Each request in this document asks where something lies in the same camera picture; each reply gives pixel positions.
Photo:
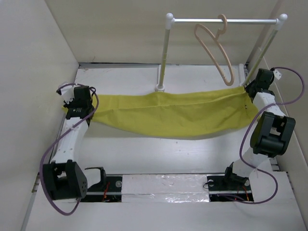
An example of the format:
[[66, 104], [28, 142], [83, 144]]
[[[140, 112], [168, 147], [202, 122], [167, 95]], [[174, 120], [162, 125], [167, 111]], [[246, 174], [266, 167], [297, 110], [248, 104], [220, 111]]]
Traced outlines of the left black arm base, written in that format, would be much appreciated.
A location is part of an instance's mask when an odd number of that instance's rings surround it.
[[85, 168], [88, 189], [81, 199], [84, 203], [120, 203], [122, 202], [123, 175], [106, 174], [103, 167]]

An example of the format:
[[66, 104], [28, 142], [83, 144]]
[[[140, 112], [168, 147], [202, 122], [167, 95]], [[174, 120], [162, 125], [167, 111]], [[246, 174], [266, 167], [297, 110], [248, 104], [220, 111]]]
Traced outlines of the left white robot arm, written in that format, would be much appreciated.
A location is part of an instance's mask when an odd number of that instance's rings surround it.
[[87, 192], [104, 191], [108, 186], [106, 172], [97, 167], [99, 174], [90, 183], [78, 165], [81, 141], [88, 130], [98, 106], [93, 106], [96, 96], [94, 87], [79, 84], [63, 84], [57, 93], [64, 100], [67, 109], [64, 129], [56, 144], [56, 152], [49, 163], [43, 163], [40, 173], [45, 192], [51, 200], [82, 199]]

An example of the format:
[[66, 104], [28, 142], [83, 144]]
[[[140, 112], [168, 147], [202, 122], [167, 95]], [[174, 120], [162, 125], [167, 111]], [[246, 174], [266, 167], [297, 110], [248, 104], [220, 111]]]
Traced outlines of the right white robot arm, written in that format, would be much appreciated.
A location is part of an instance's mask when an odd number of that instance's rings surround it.
[[245, 87], [252, 103], [259, 111], [257, 125], [250, 138], [250, 148], [226, 169], [222, 183], [232, 190], [244, 184], [251, 172], [269, 158], [283, 155], [295, 128], [295, 119], [287, 117], [270, 90], [274, 80], [282, 75], [275, 69], [260, 68], [256, 78]]

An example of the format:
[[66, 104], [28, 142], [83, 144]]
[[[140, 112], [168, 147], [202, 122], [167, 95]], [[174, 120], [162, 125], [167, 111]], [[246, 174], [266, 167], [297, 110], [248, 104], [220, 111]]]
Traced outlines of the yellow-green trousers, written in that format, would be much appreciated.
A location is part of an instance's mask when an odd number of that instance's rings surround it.
[[93, 121], [145, 136], [197, 137], [248, 126], [258, 112], [243, 87], [171, 94], [99, 95]]

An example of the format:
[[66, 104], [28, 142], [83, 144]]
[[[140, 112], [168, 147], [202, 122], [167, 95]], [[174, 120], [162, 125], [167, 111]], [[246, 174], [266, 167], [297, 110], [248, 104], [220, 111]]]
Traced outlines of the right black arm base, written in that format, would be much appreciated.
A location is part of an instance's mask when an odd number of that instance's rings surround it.
[[209, 174], [203, 188], [208, 190], [210, 202], [254, 202], [250, 181], [233, 173], [231, 163], [223, 174]]

